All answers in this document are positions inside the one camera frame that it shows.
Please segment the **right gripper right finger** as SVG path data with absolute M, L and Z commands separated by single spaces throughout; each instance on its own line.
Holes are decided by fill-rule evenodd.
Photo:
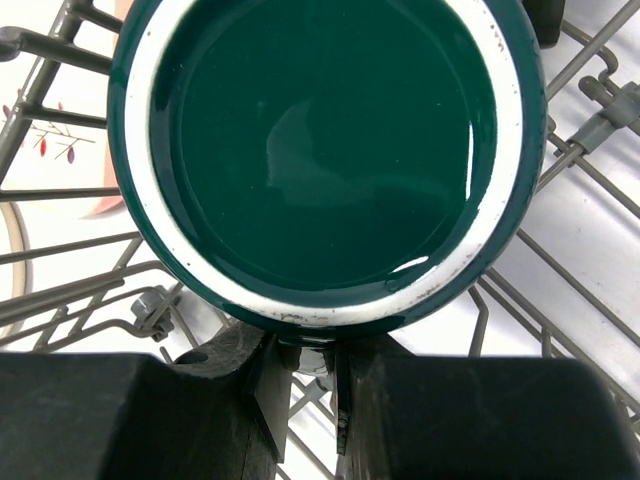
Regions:
M 635 479 L 630 429 L 572 359 L 420 356 L 387 335 L 335 348 L 348 479 Z

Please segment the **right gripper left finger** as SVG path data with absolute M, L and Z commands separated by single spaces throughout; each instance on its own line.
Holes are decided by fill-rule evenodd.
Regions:
M 276 340 L 229 334 L 174 365 L 143 354 L 1 357 L 5 479 L 271 479 L 291 374 Z

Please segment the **dark green mug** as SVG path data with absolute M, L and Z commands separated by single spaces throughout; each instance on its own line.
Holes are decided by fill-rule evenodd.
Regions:
M 118 186 L 162 264 L 293 346 L 438 311 L 502 254 L 544 157 L 519 1 L 136 1 Z

